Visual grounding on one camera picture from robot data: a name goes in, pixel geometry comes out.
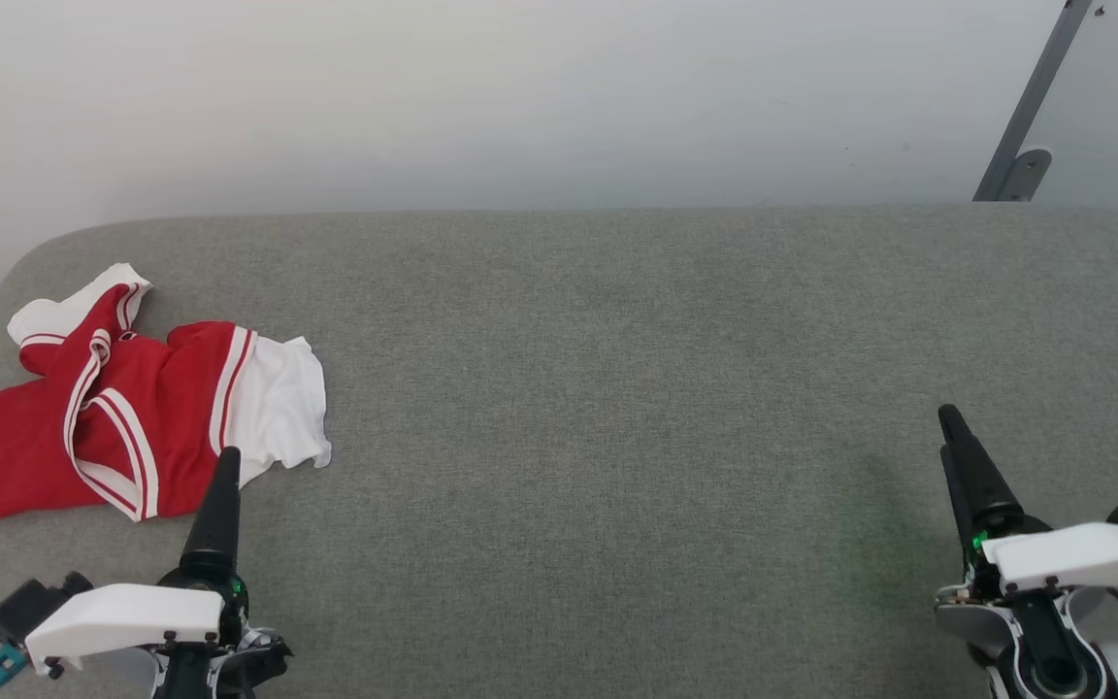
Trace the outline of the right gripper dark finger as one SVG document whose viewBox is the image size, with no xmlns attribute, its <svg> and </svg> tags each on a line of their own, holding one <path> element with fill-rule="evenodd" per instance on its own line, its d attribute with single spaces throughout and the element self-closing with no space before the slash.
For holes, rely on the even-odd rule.
<svg viewBox="0 0 1118 699">
<path fill-rule="evenodd" d="M 997 531 L 1008 521 L 1024 514 L 1024 509 L 1013 495 L 997 464 L 991 460 L 988 451 L 982 447 L 979 438 L 972 433 L 960 410 L 953 404 L 942 404 L 937 408 L 937 421 L 942 433 L 942 446 L 951 447 L 966 459 L 979 478 L 976 495 L 972 500 L 975 506 L 974 533 L 982 530 Z"/>
<path fill-rule="evenodd" d="M 972 503 L 979 487 L 979 478 L 974 469 L 951 447 L 940 448 L 942 474 L 951 506 L 951 514 L 960 541 L 963 565 L 968 565 L 972 558 L 972 539 L 974 539 L 975 506 Z"/>
</svg>

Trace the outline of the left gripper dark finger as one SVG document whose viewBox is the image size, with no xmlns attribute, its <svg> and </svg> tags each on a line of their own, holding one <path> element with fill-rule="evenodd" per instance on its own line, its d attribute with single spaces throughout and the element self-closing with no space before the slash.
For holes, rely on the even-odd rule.
<svg viewBox="0 0 1118 699">
<path fill-rule="evenodd" d="M 181 554 L 182 568 L 235 572 L 241 521 L 240 474 L 240 448 L 222 448 L 187 536 Z"/>
</svg>

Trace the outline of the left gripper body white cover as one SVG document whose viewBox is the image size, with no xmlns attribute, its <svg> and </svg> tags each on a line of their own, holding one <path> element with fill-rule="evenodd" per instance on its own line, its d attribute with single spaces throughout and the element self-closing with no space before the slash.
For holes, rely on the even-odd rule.
<svg viewBox="0 0 1118 699">
<path fill-rule="evenodd" d="M 239 644 L 249 599 L 236 574 L 220 582 L 177 576 L 164 584 L 93 585 L 72 572 L 56 592 L 57 606 L 25 636 L 26 653 L 44 665 L 80 665 L 130 649 L 157 655 L 160 668 L 183 654 L 212 664 Z"/>
</svg>

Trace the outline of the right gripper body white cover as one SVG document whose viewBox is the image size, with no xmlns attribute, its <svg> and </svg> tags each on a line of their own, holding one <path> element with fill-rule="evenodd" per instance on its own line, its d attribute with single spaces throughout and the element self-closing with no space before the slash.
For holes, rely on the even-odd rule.
<svg viewBox="0 0 1118 699">
<path fill-rule="evenodd" d="M 1079 523 L 1043 533 L 986 540 L 982 557 L 998 568 L 999 591 L 1118 588 L 1118 523 Z"/>
</svg>

